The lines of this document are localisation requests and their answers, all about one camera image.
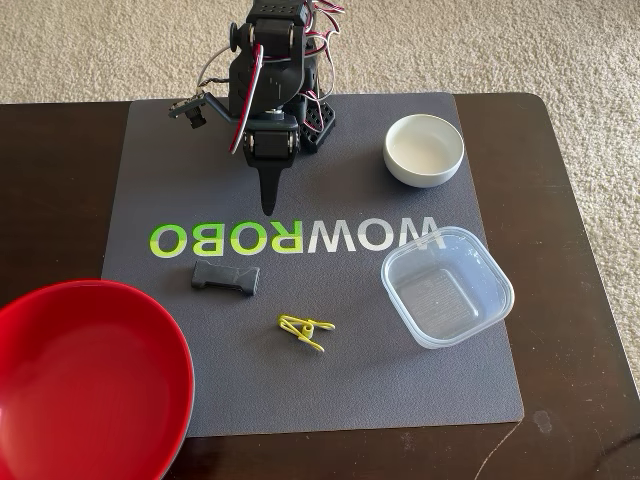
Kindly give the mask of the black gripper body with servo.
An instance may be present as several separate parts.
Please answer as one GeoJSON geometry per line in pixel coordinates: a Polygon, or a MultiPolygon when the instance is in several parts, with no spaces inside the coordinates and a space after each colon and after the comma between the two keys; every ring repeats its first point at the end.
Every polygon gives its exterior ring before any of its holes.
{"type": "Polygon", "coordinates": [[[288,113],[262,113],[245,126],[243,151],[251,167],[291,167],[299,152],[299,124],[288,113]]]}

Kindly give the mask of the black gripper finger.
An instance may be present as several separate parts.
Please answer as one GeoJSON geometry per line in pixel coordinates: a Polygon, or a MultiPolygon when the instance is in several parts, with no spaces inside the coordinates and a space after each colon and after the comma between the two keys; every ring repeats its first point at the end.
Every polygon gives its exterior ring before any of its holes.
{"type": "Polygon", "coordinates": [[[261,207],[265,215],[271,216],[274,212],[279,180],[282,172],[280,167],[260,166],[257,168],[260,182],[261,207]]]}

